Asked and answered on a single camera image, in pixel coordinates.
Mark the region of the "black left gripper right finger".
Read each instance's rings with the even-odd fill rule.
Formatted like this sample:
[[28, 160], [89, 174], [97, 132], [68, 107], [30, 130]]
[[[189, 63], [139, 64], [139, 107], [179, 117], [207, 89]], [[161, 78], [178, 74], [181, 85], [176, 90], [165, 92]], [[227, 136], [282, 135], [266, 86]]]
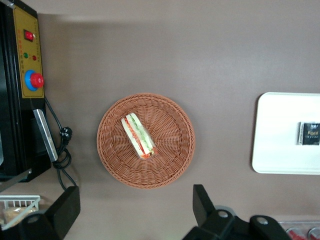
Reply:
[[193, 186], [192, 209], [197, 226], [185, 235], [185, 240], [225, 240], [228, 238], [233, 229], [235, 217], [225, 209], [216, 209], [201, 184]]

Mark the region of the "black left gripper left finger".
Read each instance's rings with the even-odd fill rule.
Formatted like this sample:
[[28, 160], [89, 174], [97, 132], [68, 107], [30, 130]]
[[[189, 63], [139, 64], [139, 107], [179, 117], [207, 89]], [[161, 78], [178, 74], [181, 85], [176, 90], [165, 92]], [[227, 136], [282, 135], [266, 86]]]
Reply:
[[25, 217], [19, 224], [22, 240], [63, 240], [81, 211], [80, 190], [68, 187], [44, 212]]

